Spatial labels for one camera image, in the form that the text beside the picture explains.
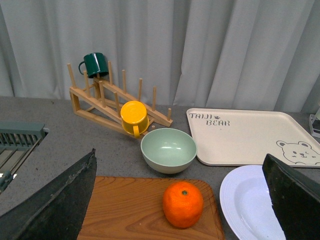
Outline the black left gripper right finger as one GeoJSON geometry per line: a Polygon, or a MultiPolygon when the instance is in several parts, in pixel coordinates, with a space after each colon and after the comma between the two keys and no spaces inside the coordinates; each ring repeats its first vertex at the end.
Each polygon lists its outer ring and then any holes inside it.
{"type": "Polygon", "coordinates": [[[271,154],[262,171],[272,209],[287,240],[320,238],[320,184],[271,154]]]}

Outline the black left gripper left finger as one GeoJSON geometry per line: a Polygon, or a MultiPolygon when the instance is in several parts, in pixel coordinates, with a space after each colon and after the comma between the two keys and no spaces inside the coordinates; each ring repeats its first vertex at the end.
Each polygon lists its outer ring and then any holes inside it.
{"type": "Polygon", "coordinates": [[[93,193],[95,149],[0,217],[2,240],[75,240],[93,193]]]}

